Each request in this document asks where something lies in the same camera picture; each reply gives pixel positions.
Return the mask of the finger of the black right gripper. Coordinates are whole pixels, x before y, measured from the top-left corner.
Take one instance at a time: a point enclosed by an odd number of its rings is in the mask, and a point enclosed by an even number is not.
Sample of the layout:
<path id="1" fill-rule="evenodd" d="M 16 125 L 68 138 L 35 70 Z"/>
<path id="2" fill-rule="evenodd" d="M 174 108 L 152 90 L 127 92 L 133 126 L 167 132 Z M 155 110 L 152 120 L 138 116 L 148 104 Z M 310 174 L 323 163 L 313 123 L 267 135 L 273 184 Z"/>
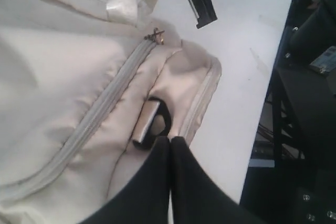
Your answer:
<path id="1" fill-rule="evenodd" d="M 197 29 L 217 20 L 212 0 L 188 0 L 188 2 L 195 14 Z"/>

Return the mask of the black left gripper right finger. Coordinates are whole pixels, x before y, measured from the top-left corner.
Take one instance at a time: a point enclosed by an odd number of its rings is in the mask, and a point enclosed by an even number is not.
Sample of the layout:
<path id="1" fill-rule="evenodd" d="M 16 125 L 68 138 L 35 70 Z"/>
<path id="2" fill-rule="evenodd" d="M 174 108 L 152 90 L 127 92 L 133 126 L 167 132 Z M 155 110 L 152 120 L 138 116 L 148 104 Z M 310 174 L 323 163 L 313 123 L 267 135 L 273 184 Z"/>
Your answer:
<path id="1" fill-rule="evenodd" d="M 204 172 L 186 141 L 170 143 L 174 223 L 263 223 L 228 197 Z"/>

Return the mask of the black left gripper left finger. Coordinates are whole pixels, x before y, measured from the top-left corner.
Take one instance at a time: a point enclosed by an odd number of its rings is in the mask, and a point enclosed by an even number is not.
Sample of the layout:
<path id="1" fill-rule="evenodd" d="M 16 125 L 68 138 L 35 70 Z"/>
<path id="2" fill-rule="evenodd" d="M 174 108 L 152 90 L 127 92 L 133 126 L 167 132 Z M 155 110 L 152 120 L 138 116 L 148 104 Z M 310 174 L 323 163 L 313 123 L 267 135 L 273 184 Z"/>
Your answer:
<path id="1" fill-rule="evenodd" d="M 168 223 L 169 197 L 170 141 L 158 137 L 132 179 L 82 223 Z"/>

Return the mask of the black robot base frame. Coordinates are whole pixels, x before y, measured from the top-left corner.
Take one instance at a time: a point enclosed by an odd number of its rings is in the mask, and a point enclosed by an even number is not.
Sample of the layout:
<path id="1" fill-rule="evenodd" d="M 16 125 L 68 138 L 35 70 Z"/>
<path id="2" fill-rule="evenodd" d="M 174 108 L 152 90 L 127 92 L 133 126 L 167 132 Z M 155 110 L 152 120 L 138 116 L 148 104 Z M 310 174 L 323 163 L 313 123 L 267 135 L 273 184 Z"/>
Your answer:
<path id="1" fill-rule="evenodd" d="M 335 0 L 284 33 L 272 72 L 274 167 L 248 169 L 240 204 L 257 223 L 335 223 Z"/>

